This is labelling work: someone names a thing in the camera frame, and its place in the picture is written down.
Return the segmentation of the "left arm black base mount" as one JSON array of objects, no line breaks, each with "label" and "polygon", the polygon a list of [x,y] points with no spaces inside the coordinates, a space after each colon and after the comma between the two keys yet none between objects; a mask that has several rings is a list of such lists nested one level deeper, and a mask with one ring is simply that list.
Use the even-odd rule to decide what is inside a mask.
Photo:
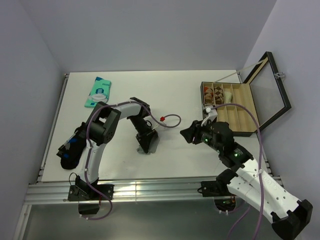
[{"label": "left arm black base mount", "polygon": [[[110,200],[113,198],[113,184],[98,184],[96,189],[105,194]],[[78,202],[78,212],[81,215],[95,215],[100,210],[101,201],[106,200],[99,193],[89,188],[89,192],[85,193],[75,185],[71,185],[67,200],[69,202]]]}]

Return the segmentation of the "cream yellow sock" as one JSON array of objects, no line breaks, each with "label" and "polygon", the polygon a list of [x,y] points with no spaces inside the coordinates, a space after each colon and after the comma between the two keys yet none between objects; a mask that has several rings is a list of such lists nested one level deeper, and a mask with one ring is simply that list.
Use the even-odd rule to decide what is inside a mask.
[{"label": "cream yellow sock", "polygon": [[224,92],[224,103],[229,104],[232,102],[233,94],[231,92],[225,91]]}]

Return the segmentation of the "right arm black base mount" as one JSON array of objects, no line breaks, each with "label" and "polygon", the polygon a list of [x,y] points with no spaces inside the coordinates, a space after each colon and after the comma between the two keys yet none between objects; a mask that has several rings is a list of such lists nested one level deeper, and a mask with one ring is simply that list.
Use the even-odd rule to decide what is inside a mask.
[{"label": "right arm black base mount", "polygon": [[219,180],[202,181],[197,192],[204,198],[213,197],[215,207],[222,212],[233,212],[245,204]]}]

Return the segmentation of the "grey sock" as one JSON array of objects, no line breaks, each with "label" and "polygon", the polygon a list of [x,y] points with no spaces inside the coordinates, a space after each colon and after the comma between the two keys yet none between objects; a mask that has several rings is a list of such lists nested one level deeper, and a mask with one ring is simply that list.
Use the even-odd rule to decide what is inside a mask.
[{"label": "grey sock", "polygon": [[141,146],[139,146],[136,151],[139,153],[139,154],[142,154],[142,155],[149,155],[149,154],[154,154],[156,151],[157,151],[157,148],[158,148],[158,142],[153,142],[150,146],[149,146],[149,149],[148,149],[148,152],[145,153],[144,150],[142,149]]}]

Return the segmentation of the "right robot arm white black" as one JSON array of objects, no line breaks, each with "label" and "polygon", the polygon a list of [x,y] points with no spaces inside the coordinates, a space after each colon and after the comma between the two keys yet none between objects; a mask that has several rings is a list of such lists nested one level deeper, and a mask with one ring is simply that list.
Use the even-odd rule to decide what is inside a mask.
[{"label": "right robot arm white black", "polygon": [[313,206],[284,189],[259,167],[254,156],[237,143],[226,122],[203,124],[195,120],[180,131],[189,144],[205,144],[218,153],[226,166],[213,181],[203,181],[199,192],[203,197],[235,195],[246,201],[271,223],[283,240],[294,240],[309,224]]}]

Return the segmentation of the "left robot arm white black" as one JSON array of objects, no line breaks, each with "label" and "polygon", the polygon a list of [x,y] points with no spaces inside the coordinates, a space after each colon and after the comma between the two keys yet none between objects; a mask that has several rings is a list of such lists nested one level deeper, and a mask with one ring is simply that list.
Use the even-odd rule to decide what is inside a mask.
[{"label": "left robot arm white black", "polygon": [[145,120],[150,115],[150,105],[136,97],[115,106],[102,101],[97,103],[85,123],[86,148],[80,157],[81,160],[85,159],[85,163],[75,180],[82,197],[91,200],[98,193],[96,185],[102,155],[106,145],[114,137],[120,120],[128,119],[133,124],[137,131],[135,138],[139,143],[139,153],[150,154],[156,151],[158,133]]}]

